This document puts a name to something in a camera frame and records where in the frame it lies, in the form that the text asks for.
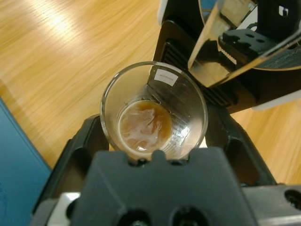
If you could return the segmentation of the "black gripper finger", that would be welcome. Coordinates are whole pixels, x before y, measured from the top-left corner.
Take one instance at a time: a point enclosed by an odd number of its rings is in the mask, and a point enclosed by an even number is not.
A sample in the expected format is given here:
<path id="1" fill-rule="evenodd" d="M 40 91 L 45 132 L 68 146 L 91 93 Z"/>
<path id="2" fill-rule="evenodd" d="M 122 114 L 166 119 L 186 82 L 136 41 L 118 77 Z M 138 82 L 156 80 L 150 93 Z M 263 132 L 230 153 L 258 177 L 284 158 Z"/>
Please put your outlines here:
<path id="1" fill-rule="evenodd" d="M 272 186 L 277 182 L 247 132 L 225 108 L 208 107 L 206 145 L 220 147 L 241 186 Z"/>
<path id="2" fill-rule="evenodd" d="M 78 132 L 67 141 L 32 213 L 42 202 L 55 199 L 61 193 L 79 192 L 95 153 L 108 150 L 109 143 L 103 133 L 100 116 L 85 119 Z"/>

